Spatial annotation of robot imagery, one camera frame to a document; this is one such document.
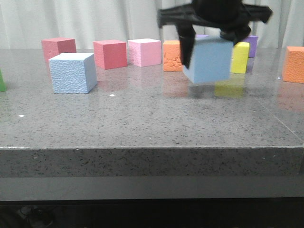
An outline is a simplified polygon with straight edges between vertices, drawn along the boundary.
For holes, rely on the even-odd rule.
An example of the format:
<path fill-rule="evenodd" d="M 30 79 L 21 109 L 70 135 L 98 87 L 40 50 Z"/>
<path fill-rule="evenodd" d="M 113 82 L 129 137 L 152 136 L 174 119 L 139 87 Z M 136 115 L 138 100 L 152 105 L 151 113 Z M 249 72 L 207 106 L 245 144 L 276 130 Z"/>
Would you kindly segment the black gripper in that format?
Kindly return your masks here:
<path fill-rule="evenodd" d="M 220 29 L 220 37 L 243 41 L 251 32 L 249 23 L 267 23 L 273 12 L 268 6 L 244 4 L 241 0 L 193 0 L 191 3 L 158 11 L 158 25 L 175 25 L 180 41 L 181 63 L 188 69 L 195 43 L 193 28 L 203 26 Z"/>

